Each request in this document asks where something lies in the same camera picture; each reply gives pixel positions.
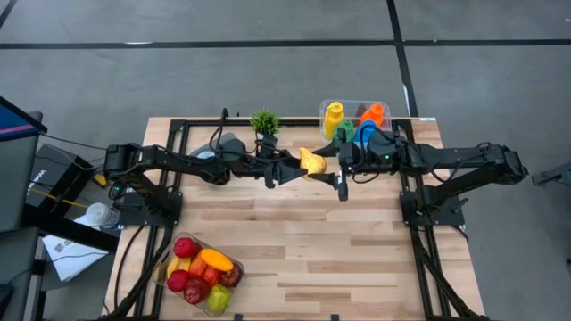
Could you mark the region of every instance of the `white paper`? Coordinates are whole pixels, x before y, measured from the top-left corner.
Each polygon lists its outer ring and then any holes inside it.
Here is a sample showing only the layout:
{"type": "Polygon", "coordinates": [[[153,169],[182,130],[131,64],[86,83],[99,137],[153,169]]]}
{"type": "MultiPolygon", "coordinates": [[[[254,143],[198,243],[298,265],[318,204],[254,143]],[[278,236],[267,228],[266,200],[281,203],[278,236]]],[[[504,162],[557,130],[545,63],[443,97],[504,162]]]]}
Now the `white paper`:
{"type": "MultiPolygon", "coordinates": [[[[85,215],[75,219],[74,221],[85,226],[89,225],[85,215]]],[[[93,226],[92,228],[99,231],[98,226],[93,226]]],[[[70,240],[62,239],[61,237],[52,235],[45,236],[43,241],[51,261],[54,262],[55,270],[57,271],[60,280],[63,282],[70,281],[74,276],[78,275],[81,273],[81,271],[85,270],[107,254],[107,251],[102,251],[86,245],[77,244],[70,240]],[[90,254],[81,258],[59,259],[62,257],[80,256],[88,253],[97,254],[90,254]]]]}

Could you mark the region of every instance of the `small plant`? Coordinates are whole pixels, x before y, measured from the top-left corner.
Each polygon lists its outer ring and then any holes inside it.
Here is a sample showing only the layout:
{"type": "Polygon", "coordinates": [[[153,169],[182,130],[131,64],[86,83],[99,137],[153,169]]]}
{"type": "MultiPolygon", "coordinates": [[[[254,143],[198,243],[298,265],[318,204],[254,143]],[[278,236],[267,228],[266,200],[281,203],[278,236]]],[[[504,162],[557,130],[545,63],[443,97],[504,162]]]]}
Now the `small plant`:
{"type": "Polygon", "coordinates": [[[273,111],[262,108],[252,115],[250,125],[252,125],[256,133],[273,136],[279,128],[279,117],[273,111]]]}

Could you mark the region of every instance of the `floor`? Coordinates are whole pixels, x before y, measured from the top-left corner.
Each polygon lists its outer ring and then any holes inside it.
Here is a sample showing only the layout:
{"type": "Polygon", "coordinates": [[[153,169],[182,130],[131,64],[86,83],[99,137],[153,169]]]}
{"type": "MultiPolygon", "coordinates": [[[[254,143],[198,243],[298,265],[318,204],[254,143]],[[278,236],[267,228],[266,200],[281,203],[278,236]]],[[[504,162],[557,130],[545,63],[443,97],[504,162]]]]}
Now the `floor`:
{"type": "MultiPolygon", "coordinates": [[[[446,146],[506,144],[532,173],[571,159],[567,0],[0,0],[2,10],[0,95],[42,111],[55,136],[141,143],[152,116],[213,116],[223,107],[249,115],[264,106],[317,116],[322,100],[339,98],[382,100],[394,116],[436,117],[446,146]],[[387,4],[396,4],[399,28],[387,4]],[[394,31],[403,40],[398,51],[394,31]],[[363,41],[191,48],[267,39],[363,41]],[[141,45],[147,42],[168,45],[141,45]]],[[[467,195],[488,316],[571,317],[568,193],[528,178],[467,195]]],[[[87,196],[101,197],[96,189],[87,196]]],[[[45,317],[97,317],[111,263],[50,291],[45,317]]]]}

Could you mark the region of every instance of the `wooden table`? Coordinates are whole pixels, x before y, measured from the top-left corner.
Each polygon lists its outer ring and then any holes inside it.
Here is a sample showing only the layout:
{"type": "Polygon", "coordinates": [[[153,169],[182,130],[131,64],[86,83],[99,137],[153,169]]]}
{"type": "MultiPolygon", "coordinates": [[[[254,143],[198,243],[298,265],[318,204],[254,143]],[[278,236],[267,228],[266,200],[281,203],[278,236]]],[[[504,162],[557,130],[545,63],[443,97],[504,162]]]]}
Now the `wooden table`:
{"type": "MultiPolygon", "coordinates": [[[[165,145],[171,118],[151,118],[144,145],[165,145]]],[[[442,147],[436,121],[413,119],[417,143],[442,147]]],[[[187,151],[206,144],[215,128],[192,127],[187,151]]],[[[249,127],[225,127],[253,148],[249,127]]],[[[281,128],[278,147],[299,156],[299,147],[323,145],[318,128],[281,128]]],[[[178,137],[175,151],[178,150],[178,137]]],[[[336,171],[336,161],[328,159],[336,171]]],[[[147,172],[159,180],[159,171],[147,172]]],[[[426,184],[436,185],[432,177],[426,184]]],[[[365,185],[349,183],[349,201],[339,202],[330,186],[297,179],[274,190],[263,180],[235,178],[225,186],[183,176],[184,207],[174,235],[188,232],[240,260],[245,279],[221,317],[244,319],[407,319],[424,320],[410,231],[402,223],[399,175],[381,175],[365,185]]],[[[105,298],[112,307],[119,261],[136,227],[121,233],[105,298]]],[[[451,227],[435,229],[443,272],[459,296],[483,314],[466,240],[451,227]]],[[[139,278],[147,243],[146,227],[131,247],[120,279],[120,300],[139,278]]],[[[438,299],[429,277],[434,312],[438,299]]],[[[144,314],[151,311],[154,283],[147,289],[144,314]]],[[[205,318],[166,290],[161,320],[205,318]]]]}

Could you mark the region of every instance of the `monitor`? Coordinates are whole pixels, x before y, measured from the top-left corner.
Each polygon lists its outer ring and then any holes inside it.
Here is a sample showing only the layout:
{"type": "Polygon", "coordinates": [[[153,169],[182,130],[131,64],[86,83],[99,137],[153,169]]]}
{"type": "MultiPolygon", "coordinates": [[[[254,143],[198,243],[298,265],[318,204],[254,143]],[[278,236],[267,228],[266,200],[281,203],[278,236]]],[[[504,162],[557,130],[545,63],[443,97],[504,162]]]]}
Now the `monitor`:
{"type": "Polygon", "coordinates": [[[0,142],[36,136],[46,132],[46,126],[0,97],[0,142]]]}

